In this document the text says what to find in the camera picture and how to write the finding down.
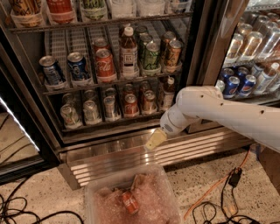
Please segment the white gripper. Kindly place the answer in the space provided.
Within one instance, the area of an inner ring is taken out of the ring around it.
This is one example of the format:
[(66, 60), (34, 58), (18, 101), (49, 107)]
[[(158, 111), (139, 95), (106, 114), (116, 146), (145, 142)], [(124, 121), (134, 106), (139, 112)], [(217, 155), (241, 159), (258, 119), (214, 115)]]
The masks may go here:
[(147, 151), (153, 151), (161, 143), (163, 143), (167, 136), (175, 136), (183, 131), (187, 126), (193, 122), (193, 119), (184, 115), (177, 104), (174, 104), (167, 109), (160, 118), (160, 128), (155, 129), (151, 134), (144, 148)]

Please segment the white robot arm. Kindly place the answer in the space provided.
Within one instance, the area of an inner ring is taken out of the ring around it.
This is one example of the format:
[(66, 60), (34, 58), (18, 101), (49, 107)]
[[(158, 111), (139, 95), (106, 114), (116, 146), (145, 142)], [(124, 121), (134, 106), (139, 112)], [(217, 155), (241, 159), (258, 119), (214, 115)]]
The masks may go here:
[(225, 100), (214, 86), (184, 87), (160, 119), (144, 148), (154, 150), (199, 119), (205, 119), (280, 152), (280, 108)]

